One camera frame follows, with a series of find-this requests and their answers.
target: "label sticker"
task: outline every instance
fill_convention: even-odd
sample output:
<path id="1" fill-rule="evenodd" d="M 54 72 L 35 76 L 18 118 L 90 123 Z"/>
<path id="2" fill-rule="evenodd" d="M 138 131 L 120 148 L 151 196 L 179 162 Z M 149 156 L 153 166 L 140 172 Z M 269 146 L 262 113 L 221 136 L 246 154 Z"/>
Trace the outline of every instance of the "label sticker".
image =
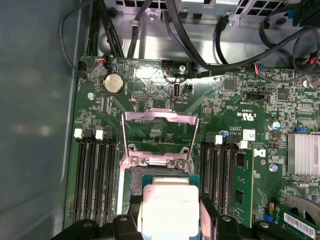
<path id="1" fill-rule="evenodd" d="M 243 129 L 242 140 L 255 141 L 256 140 L 256 130 L 253 129 Z"/>
<path id="2" fill-rule="evenodd" d="M 304 224 L 303 222 L 295 219 L 294 217 L 284 213 L 284 221 L 291 226 L 295 227 L 299 231 L 303 232 L 304 234 L 308 235 L 310 238 L 316 239 L 316 231 L 314 228 L 309 227 L 308 225 Z"/>

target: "white slot latch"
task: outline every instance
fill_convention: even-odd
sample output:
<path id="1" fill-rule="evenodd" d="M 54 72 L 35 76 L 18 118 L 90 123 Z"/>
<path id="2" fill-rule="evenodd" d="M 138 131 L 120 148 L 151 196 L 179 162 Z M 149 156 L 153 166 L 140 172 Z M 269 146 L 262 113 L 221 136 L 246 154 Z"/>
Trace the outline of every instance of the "white slot latch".
<path id="1" fill-rule="evenodd" d="M 102 141 L 104 139 L 104 131 L 103 130 L 96 130 L 95 131 L 95 139 Z"/>
<path id="2" fill-rule="evenodd" d="M 215 144 L 221 145 L 224 142 L 224 137 L 222 135 L 215 135 Z"/>
<path id="3" fill-rule="evenodd" d="M 82 139 L 83 136 L 84 136 L 84 131 L 82 130 L 82 128 L 76 128 L 74 129 L 74 134 L 73 136 L 76 138 L 76 139 Z"/>
<path id="4" fill-rule="evenodd" d="M 241 140 L 238 144 L 239 149 L 248 149 L 248 141 Z"/>

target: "aluminum heatsink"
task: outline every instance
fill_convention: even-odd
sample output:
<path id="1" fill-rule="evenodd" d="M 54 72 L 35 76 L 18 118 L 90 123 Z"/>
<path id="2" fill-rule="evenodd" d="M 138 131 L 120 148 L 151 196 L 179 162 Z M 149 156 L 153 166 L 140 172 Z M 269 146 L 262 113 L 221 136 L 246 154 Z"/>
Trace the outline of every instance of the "aluminum heatsink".
<path id="1" fill-rule="evenodd" d="M 288 134 L 287 172 L 320 177 L 320 135 Z"/>

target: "usb port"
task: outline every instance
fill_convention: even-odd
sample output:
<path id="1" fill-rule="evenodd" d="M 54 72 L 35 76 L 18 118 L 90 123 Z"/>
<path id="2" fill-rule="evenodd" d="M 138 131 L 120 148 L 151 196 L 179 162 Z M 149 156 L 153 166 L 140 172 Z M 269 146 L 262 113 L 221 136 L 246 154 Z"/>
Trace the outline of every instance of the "usb port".
<path id="1" fill-rule="evenodd" d="M 180 95 L 180 84 L 179 83 L 175 83 L 173 85 L 173 97 L 174 98 L 178 98 Z"/>

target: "black cable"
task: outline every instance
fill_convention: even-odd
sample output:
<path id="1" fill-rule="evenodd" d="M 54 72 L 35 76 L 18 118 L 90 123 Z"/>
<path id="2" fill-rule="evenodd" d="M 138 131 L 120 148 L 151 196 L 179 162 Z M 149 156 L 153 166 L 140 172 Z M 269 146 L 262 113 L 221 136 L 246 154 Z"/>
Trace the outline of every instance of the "black cable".
<path id="1" fill-rule="evenodd" d="M 179 19 L 175 1 L 174 0 L 165 0 L 165 3 L 166 3 L 168 10 L 171 13 L 172 22 L 174 24 L 175 30 L 176 30 L 181 42 L 183 43 L 183 45 L 190 51 L 190 53 L 196 58 L 196 60 L 199 62 L 199 64 L 203 68 L 210 70 L 210 71 L 213 71 L 213 72 L 227 71 L 227 70 L 242 67 L 242 66 L 245 66 L 245 65 L 248 65 L 251 63 L 256 63 L 256 62 L 266 58 L 270 54 L 274 53 L 276 50 L 280 49 L 281 47 L 288 44 L 289 42 L 296 39 L 297 37 L 299 37 L 307 32 L 310 32 L 312 30 L 312 28 L 304 27 L 304 28 L 300 29 L 299 31 L 293 33 L 292 35 L 288 36 L 287 38 L 285 38 L 284 40 L 282 40 L 281 42 L 279 42 L 275 46 L 271 47 L 270 49 L 267 49 L 266 51 L 254 56 L 254 57 L 251 57 L 249 59 L 246 59 L 246 60 L 243 60 L 240 62 L 236 62 L 236 63 L 232 63 L 232 64 L 209 65 L 200 56 L 200 54 L 198 53 L 198 51 L 196 50 L 196 48 L 192 44 L 188 34 L 186 33 L 186 30 L 184 29 L 184 27 Z"/>
<path id="2" fill-rule="evenodd" d="M 119 36 L 118 36 L 118 33 L 115 29 L 115 26 L 114 26 L 111 18 L 110 18 L 108 8 L 107 8 L 104 0 L 97 0 L 97 1 L 99 3 L 99 10 L 101 13 L 101 17 L 104 18 L 104 21 L 107 23 L 107 28 L 110 31 L 110 36 L 113 39 L 115 51 L 117 52 L 117 57 L 124 58 L 125 55 L 124 55 L 124 52 L 122 51 L 122 46 L 121 46 L 121 43 L 119 40 Z"/>
<path id="3" fill-rule="evenodd" d="M 147 8 L 150 7 L 152 1 L 153 0 L 145 0 L 145 2 L 140 7 L 138 13 L 136 14 L 134 20 L 140 21 L 142 14 L 147 10 Z M 133 26 L 132 34 L 131 34 L 131 43 L 130 43 L 128 54 L 127 54 L 127 57 L 130 59 L 132 59 L 135 54 L 135 49 L 136 49 L 137 40 L 138 40 L 138 33 L 139 33 L 139 28 L 137 26 Z"/>
<path id="4" fill-rule="evenodd" d="M 318 59 L 320 57 L 320 37 L 319 37 L 318 31 L 316 29 L 312 29 L 312 34 L 314 35 L 314 38 L 316 41 L 316 47 L 317 47 L 316 59 Z M 303 35 L 298 37 L 294 43 L 294 46 L 293 46 L 293 51 L 292 51 L 293 67 L 297 73 L 301 73 L 301 74 L 305 74 L 305 75 L 309 75 L 309 76 L 318 76 L 320 74 L 320 71 L 319 70 L 316 71 L 316 69 L 315 69 L 317 61 L 314 61 L 314 63 L 306 70 L 301 69 L 300 66 L 297 66 L 297 62 L 296 62 L 297 51 L 298 51 L 298 47 L 299 47 L 299 44 L 300 44 L 302 37 L 303 37 Z"/>
<path id="5" fill-rule="evenodd" d="M 260 23 L 259 26 L 259 36 L 261 41 L 264 43 L 264 45 L 266 45 L 268 48 L 272 48 L 274 45 L 276 45 L 266 34 L 265 32 L 265 23 L 267 22 L 267 20 L 270 19 L 270 17 L 277 15 L 277 14 L 281 14 L 281 13 L 287 13 L 290 12 L 292 10 L 295 10 L 297 7 L 299 6 L 299 4 L 294 4 L 294 5 L 289 5 L 289 6 L 285 6 L 285 7 L 281 7 L 278 8 L 274 11 L 272 11 L 268 16 L 266 16 L 263 21 Z M 282 54 L 287 61 L 292 64 L 293 62 L 293 56 L 290 54 L 290 52 L 288 52 L 287 50 L 283 49 L 283 48 L 279 48 L 276 50 L 278 53 Z"/>
<path id="6" fill-rule="evenodd" d="M 301 76 L 297 76 L 295 78 L 292 78 L 292 79 L 289 79 L 289 80 L 274 80 L 272 78 L 269 78 L 265 75 L 262 75 L 261 73 L 258 74 L 258 76 L 260 78 L 262 78 L 263 80 L 266 80 L 268 82 L 271 82 L 271 83 L 276 83 L 276 84 L 289 84 L 289 83 L 294 83 L 294 82 L 297 82 L 303 78 L 305 78 L 306 76 L 305 75 L 301 75 Z"/>
<path id="7" fill-rule="evenodd" d="M 92 3 L 92 11 L 89 25 L 88 41 L 87 41 L 87 56 L 98 55 L 98 40 L 99 40 L 99 13 L 97 2 Z"/>
<path id="8" fill-rule="evenodd" d="M 166 28 L 166 32 L 168 33 L 169 37 L 171 38 L 171 40 L 175 43 L 175 45 L 177 45 L 182 51 L 185 52 L 185 54 L 188 55 L 188 57 L 190 59 L 192 59 L 192 61 L 196 62 L 196 59 L 194 58 L 194 56 L 192 56 L 192 54 L 189 52 L 189 50 L 177 39 L 177 37 L 175 36 L 175 34 L 172 32 L 171 28 L 170 28 L 170 16 L 169 16 L 169 12 L 165 11 L 163 13 L 164 16 L 164 22 L 165 22 L 165 28 Z"/>
<path id="9" fill-rule="evenodd" d="M 73 62 L 70 60 L 70 57 L 68 55 L 66 46 L 65 46 L 65 40 L 64 40 L 64 24 L 66 19 L 73 13 L 81 10 L 82 8 L 89 6 L 94 0 L 85 0 L 83 1 L 81 4 L 79 4 L 78 6 L 74 7 L 71 11 L 69 11 L 67 14 L 65 14 L 64 16 L 62 16 L 60 23 L 59 23 L 59 30 L 58 30 L 58 34 L 59 34 L 59 41 L 60 41 L 60 46 L 61 46 L 61 50 L 63 53 L 63 56 L 65 58 L 65 60 L 67 61 L 67 63 L 69 64 L 69 66 L 78 74 L 82 74 L 82 75 L 86 75 L 88 73 L 91 73 L 97 66 L 99 63 L 95 63 L 93 64 L 88 70 L 83 71 L 83 70 L 79 70 L 74 64 Z"/>
<path id="10" fill-rule="evenodd" d="M 100 20 L 102 22 L 107 41 L 111 48 L 111 53 L 114 57 L 120 57 L 120 50 L 116 43 L 116 36 L 114 35 L 114 32 L 112 31 L 112 28 L 114 29 L 114 26 L 112 24 L 112 21 L 109 17 L 108 9 L 105 5 L 104 0 L 97 0 L 98 3 L 98 11 Z"/>
<path id="11" fill-rule="evenodd" d="M 228 15 L 220 17 L 218 23 L 215 26 L 214 33 L 213 33 L 216 54 L 218 55 L 222 64 L 228 64 L 227 60 L 225 59 L 222 53 L 221 46 L 220 46 L 221 33 L 226 29 L 228 22 L 229 22 Z"/>

